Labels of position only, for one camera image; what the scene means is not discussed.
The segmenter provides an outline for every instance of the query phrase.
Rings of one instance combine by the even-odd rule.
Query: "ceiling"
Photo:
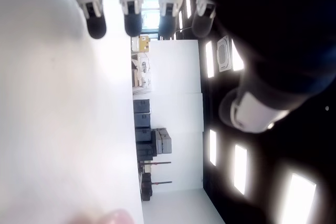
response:
[[[190,27],[182,7],[183,27]],[[225,94],[239,84],[242,71],[218,71],[217,41],[225,31],[216,20],[209,36],[198,40],[204,108],[203,186],[217,211],[230,223],[276,223],[287,172],[298,173],[317,184],[307,223],[336,223],[336,82],[320,95],[262,134],[248,134],[224,125],[218,106]],[[191,29],[178,39],[196,39]],[[213,42],[215,76],[207,77],[205,44]],[[217,132],[217,164],[209,161],[209,130]],[[246,191],[233,185],[233,151],[239,144],[247,150]]]

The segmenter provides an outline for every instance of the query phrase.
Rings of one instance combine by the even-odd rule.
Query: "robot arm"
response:
[[[251,6],[249,1],[254,4],[253,8],[243,9],[244,6]],[[307,11],[299,9],[301,2],[297,0],[287,0],[288,3],[285,0],[279,3],[275,1],[275,4],[265,4],[265,1],[197,0],[192,24],[194,34],[205,37],[217,15],[220,23],[236,36],[235,43],[244,59],[245,70],[239,87],[223,98],[219,117],[225,124],[244,132],[267,130],[307,99],[323,91],[335,78],[336,46],[331,38],[336,29],[336,8],[321,9],[324,0]],[[106,24],[102,0],[77,2],[87,19],[91,37],[103,37]],[[120,0],[125,30],[132,37],[141,32],[142,2]],[[176,17],[183,0],[159,0],[159,3],[159,34],[171,37],[176,30]],[[240,9],[232,12],[233,7]],[[286,14],[282,8],[289,10],[285,27],[281,27],[284,19],[281,15]],[[292,18],[292,14],[302,20]],[[308,34],[312,31],[319,35],[316,45],[310,43]],[[283,64],[284,57],[292,57],[291,64]]]

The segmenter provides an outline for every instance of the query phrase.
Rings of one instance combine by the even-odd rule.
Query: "white surface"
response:
[[[201,92],[197,40],[151,41],[149,47],[153,94]]]
[[[75,0],[0,3],[0,223],[68,223],[116,208],[143,223],[118,0],[104,0],[98,41]]]
[[[242,193],[245,194],[245,182],[246,182],[246,166],[247,166],[247,150],[235,146],[235,187]]]
[[[202,188],[203,98],[197,40],[151,41],[152,92],[135,95],[150,99],[151,128],[167,128],[172,154],[162,154],[152,166],[152,180],[173,183],[153,186],[153,192]]]
[[[210,138],[210,162],[216,166],[217,163],[217,136],[216,132],[210,130],[209,138]]]
[[[306,224],[316,184],[293,174],[287,191],[282,224]]]
[[[203,189],[155,194],[142,208],[145,224],[225,224]]]
[[[244,62],[241,59],[233,40],[232,40],[232,62],[233,62],[233,71],[242,70],[244,68]]]
[[[205,53],[206,53],[206,69],[208,73],[208,78],[215,76],[214,71],[214,56],[212,51],[212,42],[209,41],[205,45]]]

